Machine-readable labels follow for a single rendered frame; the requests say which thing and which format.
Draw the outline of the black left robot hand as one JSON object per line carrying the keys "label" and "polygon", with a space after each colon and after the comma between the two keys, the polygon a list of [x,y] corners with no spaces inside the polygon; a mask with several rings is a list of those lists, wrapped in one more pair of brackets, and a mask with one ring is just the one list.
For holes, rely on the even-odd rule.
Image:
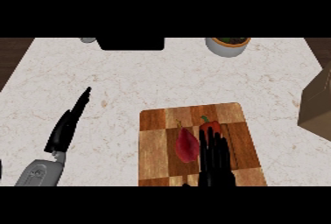
{"label": "black left robot hand", "polygon": [[53,128],[50,137],[47,139],[44,152],[53,153],[55,151],[68,151],[68,146],[71,144],[72,136],[75,133],[78,119],[89,103],[90,90],[92,88],[87,87],[87,90],[77,99],[74,108],[68,110],[61,116],[56,122],[56,127]]}

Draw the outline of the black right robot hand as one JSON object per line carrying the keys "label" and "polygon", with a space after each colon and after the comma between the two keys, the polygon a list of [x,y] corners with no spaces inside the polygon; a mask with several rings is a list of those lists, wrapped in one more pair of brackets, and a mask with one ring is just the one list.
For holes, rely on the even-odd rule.
{"label": "black right robot hand", "polygon": [[226,138],[213,128],[200,131],[201,171],[198,187],[236,187]]}

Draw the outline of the red pear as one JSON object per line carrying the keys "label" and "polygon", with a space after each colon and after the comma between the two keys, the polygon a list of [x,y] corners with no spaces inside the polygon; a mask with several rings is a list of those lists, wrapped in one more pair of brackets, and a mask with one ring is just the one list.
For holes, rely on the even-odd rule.
{"label": "red pear", "polygon": [[177,120],[177,127],[180,131],[176,139],[176,155],[183,163],[189,163],[195,161],[200,156],[200,141],[182,126],[180,120]]}

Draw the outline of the checkered wooden cutting board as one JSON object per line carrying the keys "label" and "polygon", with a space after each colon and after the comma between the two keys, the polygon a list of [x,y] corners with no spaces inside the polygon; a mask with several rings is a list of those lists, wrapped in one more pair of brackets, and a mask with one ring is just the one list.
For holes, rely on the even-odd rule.
{"label": "checkered wooden cutting board", "polygon": [[176,155],[180,128],[200,134],[205,121],[222,125],[231,149],[231,165],[238,186],[265,186],[265,174],[254,149],[244,111],[236,102],[143,110],[139,113],[139,185],[198,185],[200,162],[185,163]]}

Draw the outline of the brown cardboard box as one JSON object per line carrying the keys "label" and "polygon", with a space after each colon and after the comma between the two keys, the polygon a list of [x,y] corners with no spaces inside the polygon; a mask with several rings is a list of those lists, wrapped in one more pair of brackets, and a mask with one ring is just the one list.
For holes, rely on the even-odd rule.
{"label": "brown cardboard box", "polygon": [[331,141],[331,61],[303,90],[297,125]]}

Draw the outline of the red bell pepper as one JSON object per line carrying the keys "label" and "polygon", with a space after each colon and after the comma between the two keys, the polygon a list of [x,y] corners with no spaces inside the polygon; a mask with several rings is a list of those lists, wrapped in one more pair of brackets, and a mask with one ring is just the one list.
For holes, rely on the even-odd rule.
{"label": "red bell pepper", "polygon": [[210,120],[205,115],[201,116],[202,124],[200,126],[200,142],[208,144],[210,139],[223,138],[222,125],[216,120]]}

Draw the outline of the black flat appliance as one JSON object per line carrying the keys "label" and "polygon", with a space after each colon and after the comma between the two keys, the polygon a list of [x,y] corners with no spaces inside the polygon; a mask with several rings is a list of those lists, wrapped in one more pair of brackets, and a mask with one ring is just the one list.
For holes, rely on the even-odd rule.
{"label": "black flat appliance", "polygon": [[98,44],[105,51],[161,51],[164,38],[98,38]]}

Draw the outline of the white plant pot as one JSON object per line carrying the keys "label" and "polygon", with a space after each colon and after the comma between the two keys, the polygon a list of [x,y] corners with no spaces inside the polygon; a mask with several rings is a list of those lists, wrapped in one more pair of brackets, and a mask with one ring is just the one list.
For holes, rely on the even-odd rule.
{"label": "white plant pot", "polygon": [[236,57],[244,52],[244,49],[250,43],[250,40],[251,39],[247,38],[241,44],[228,44],[228,43],[223,43],[217,38],[207,38],[205,45],[210,51],[216,55],[225,58],[231,58],[231,57]]}

